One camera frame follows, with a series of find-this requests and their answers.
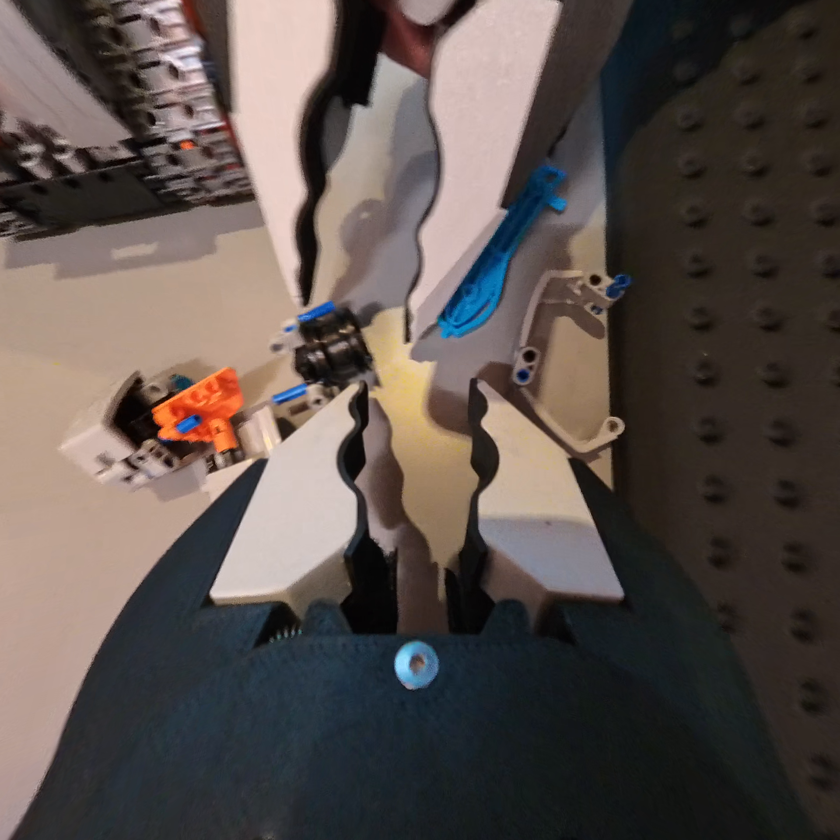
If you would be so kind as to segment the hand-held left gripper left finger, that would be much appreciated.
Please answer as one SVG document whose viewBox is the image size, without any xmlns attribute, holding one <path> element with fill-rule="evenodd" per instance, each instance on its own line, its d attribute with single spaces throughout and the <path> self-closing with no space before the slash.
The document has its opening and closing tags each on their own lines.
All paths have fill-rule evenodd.
<svg viewBox="0 0 840 840">
<path fill-rule="evenodd" d="M 347 387 L 266 459 L 209 598 L 216 606 L 310 604 L 351 594 L 345 559 L 361 535 L 363 503 L 348 447 L 364 430 L 368 387 Z"/>
</svg>

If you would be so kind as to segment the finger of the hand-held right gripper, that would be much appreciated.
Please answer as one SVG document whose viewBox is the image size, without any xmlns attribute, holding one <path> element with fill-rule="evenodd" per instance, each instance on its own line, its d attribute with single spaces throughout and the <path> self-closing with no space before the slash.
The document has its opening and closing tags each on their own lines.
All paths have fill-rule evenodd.
<svg viewBox="0 0 840 840">
<path fill-rule="evenodd" d="M 562 2 L 476 2 L 435 46 L 427 112 L 437 183 L 417 231 L 409 343 L 435 325 L 507 213 L 513 165 L 562 14 Z"/>
<path fill-rule="evenodd" d="M 232 2 L 234 130 L 280 272 L 302 306 L 319 257 L 329 111 L 368 104 L 378 55 L 374 2 Z"/>
</svg>

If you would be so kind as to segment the blue brick separator tool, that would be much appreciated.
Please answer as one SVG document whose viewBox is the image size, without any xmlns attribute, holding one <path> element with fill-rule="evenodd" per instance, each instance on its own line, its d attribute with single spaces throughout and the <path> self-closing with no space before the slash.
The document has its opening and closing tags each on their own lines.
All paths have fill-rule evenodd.
<svg viewBox="0 0 840 840">
<path fill-rule="evenodd" d="M 567 202 L 557 195 L 565 172 L 544 164 L 531 173 L 527 184 L 509 206 L 496 231 L 481 251 L 453 297 L 437 318 L 445 340 L 477 331 L 495 313 L 505 286 L 509 264 L 543 210 L 561 213 Z"/>
</svg>

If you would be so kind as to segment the person's right hand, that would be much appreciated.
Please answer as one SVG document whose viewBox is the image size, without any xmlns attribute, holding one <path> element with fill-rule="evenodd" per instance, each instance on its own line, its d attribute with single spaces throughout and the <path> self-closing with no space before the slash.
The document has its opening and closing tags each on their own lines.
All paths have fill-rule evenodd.
<svg viewBox="0 0 840 840">
<path fill-rule="evenodd" d="M 438 24 L 416 25 L 399 8 L 399 1 L 372 1 L 383 15 L 384 30 L 379 51 L 396 64 L 420 77 L 430 77 L 434 50 L 441 36 L 475 5 L 475 1 L 455 1 L 451 12 Z"/>
</svg>

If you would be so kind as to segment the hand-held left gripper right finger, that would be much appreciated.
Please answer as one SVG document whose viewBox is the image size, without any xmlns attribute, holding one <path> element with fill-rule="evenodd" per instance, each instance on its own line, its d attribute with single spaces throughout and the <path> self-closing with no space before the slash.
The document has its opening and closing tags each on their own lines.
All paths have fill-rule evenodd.
<svg viewBox="0 0 840 840">
<path fill-rule="evenodd" d="M 461 552 L 478 593 L 541 616 L 559 600 L 625 596 L 566 452 L 478 379 L 469 385 L 470 464 L 478 485 Z"/>
</svg>

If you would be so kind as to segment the grey orange brick assembly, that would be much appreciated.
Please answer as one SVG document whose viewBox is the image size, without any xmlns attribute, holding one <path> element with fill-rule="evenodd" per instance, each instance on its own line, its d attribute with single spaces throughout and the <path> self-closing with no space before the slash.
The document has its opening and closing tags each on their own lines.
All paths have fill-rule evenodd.
<svg viewBox="0 0 840 840">
<path fill-rule="evenodd" d="M 245 406 L 232 367 L 197 381 L 134 371 L 76 417 L 58 450 L 102 486 L 213 501 L 281 439 L 269 404 Z"/>
</svg>

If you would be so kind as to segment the grey curved panel brick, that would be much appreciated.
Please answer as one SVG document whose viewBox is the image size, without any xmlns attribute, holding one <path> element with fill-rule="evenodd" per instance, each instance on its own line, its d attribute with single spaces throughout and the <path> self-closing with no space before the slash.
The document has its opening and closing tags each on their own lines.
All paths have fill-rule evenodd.
<svg viewBox="0 0 840 840">
<path fill-rule="evenodd" d="M 624 433 L 625 423 L 617 416 L 608 416 L 594 436 L 582 438 L 574 436 L 553 418 L 530 391 L 542 361 L 542 352 L 531 343 L 534 324 L 540 310 L 548 306 L 576 309 L 590 320 L 596 320 L 621 300 L 633 283 L 627 274 L 606 276 L 581 270 L 551 269 L 542 274 L 524 313 L 511 382 L 538 420 L 575 456 L 595 455 L 610 447 Z"/>
</svg>

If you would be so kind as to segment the black wheel brick assembly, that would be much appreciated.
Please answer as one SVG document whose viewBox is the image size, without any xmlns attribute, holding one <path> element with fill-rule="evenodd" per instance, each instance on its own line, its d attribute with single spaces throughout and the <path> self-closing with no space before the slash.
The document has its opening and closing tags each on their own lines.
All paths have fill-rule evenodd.
<svg viewBox="0 0 840 840">
<path fill-rule="evenodd" d="M 355 314 L 326 301 L 286 321 L 269 351 L 290 359 L 301 383 L 274 394 L 275 406 L 300 403 L 317 412 L 350 385 L 379 384 L 373 354 Z"/>
</svg>

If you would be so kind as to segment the grey orange tracked toy robot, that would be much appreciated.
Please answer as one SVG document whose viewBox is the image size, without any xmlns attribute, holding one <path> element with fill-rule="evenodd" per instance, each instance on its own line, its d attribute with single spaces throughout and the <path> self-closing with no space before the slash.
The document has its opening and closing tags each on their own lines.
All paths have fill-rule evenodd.
<svg viewBox="0 0 840 840">
<path fill-rule="evenodd" d="M 225 1 L 1 2 L 1 236 L 253 197 Z"/>
</svg>

